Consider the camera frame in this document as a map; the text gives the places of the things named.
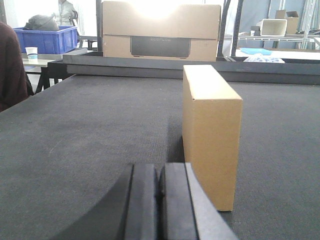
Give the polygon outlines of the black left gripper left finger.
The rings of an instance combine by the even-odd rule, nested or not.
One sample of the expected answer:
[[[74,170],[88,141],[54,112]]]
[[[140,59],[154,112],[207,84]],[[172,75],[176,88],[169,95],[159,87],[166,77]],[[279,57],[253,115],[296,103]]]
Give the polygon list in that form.
[[[157,173],[153,164],[129,164],[105,196],[54,240],[155,240]]]

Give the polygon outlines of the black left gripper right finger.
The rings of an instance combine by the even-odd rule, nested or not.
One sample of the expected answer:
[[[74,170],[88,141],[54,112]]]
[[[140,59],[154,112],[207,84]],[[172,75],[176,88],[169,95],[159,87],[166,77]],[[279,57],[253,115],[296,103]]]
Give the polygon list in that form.
[[[200,186],[189,163],[166,163],[160,174],[163,240],[237,240]]]

